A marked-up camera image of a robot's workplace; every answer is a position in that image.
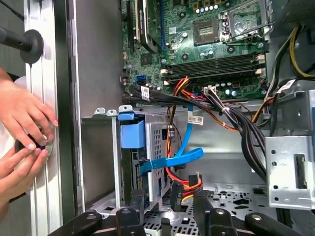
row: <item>white label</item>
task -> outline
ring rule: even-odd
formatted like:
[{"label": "white label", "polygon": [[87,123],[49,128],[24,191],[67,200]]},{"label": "white label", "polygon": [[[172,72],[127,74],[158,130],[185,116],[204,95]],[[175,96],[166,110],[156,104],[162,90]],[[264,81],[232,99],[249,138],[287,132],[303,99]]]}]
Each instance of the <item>white label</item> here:
[{"label": "white label", "polygon": [[148,87],[144,87],[144,86],[141,86],[141,97],[143,100],[147,100],[149,101],[149,88]]},{"label": "white label", "polygon": [[293,84],[294,82],[295,82],[295,80],[290,80],[290,81],[288,81],[285,85],[283,85],[283,86],[278,90],[277,93],[281,93],[283,90],[289,89],[289,88],[292,86],[292,84]]},{"label": "white label", "polygon": [[168,34],[176,34],[176,27],[168,28]]},{"label": "white label", "polygon": [[188,123],[203,125],[203,117],[194,116],[192,112],[188,111]]}]

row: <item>barcode label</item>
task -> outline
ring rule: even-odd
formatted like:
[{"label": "barcode label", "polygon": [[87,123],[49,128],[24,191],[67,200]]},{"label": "barcode label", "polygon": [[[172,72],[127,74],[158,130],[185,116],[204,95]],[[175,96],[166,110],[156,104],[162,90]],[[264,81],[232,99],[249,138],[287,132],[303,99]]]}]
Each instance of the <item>barcode label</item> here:
[{"label": "barcode label", "polygon": [[203,117],[194,116],[192,112],[188,111],[188,123],[203,125]]},{"label": "barcode label", "polygon": [[289,88],[292,86],[292,84],[293,84],[294,82],[295,82],[295,80],[290,80],[290,81],[288,81],[285,85],[283,85],[283,86],[278,90],[277,93],[281,93],[283,90],[289,89]]},{"label": "barcode label", "polygon": [[141,97],[143,100],[149,101],[149,97],[150,97],[149,91],[150,90],[148,87],[141,86]]}]

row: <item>black knob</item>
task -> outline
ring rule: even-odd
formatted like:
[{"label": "black knob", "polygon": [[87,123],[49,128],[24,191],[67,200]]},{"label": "black knob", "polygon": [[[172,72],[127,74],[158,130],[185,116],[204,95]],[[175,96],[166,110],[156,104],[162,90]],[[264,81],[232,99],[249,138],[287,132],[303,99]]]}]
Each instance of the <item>black knob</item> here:
[{"label": "black knob", "polygon": [[[46,148],[46,146],[42,146],[42,145],[39,145],[35,139],[29,134],[28,135],[29,138],[35,143],[36,145],[36,148],[40,148],[41,150],[44,150]],[[20,150],[22,150],[24,147],[24,145],[19,141],[19,140],[16,140],[15,141],[15,144],[14,144],[14,150],[15,152],[19,152]]]},{"label": "black knob", "polygon": [[0,44],[20,50],[22,60],[28,64],[37,62],[43,54],[44,48],[41,34],[34,29],[26,31],[23,35],[18,35],[0,27]]}]

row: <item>black ram slot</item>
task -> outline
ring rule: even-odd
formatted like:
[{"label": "black ram slot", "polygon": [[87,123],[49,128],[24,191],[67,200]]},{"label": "black ram slot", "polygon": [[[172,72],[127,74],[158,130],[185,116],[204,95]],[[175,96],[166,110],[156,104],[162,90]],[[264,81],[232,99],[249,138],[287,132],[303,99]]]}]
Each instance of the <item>black ram slot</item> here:
[{"label": "black ram slot", "polygon": [[172,82],[189,76],[194,83],[213,79],[251,77],[260,68],[256,55],[242,55],[222,59],[204,60],[171,66],[172,74],[164,77]]},{"label": "black ram slot", "polygon": [[128,27],[128,46],[130,51],[134,52],[134,35],[133,35],[133,11],[130,1],[126,2],[127,6],[127,27]]}]

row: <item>cpu socket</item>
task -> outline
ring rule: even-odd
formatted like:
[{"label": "cpu socket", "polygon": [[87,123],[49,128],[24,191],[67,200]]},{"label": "cpu socket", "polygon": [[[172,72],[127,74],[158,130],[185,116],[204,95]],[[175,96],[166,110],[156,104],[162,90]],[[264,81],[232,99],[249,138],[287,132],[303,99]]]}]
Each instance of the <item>cpu socket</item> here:
[{"label": "cpu socket", "polygon": [[211,18],[193,22],[194,45],[204,45],[219,42],[219,21]]}]

